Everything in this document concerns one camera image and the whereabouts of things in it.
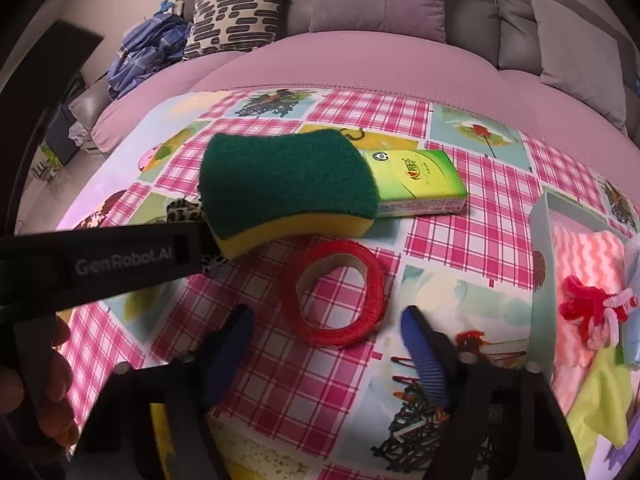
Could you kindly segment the person's left hand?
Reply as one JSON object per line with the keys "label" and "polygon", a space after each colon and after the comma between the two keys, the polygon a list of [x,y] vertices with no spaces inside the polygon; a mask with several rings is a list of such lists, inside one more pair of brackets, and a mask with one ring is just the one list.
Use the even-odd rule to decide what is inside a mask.
{"label": "person's left hand", "polygon": [[58,462],[66,451],[62,435],[75,426],[66,400],[70,366],[58,353],[69,339],[56,314],[1,317],[1,448],[29,466]]}

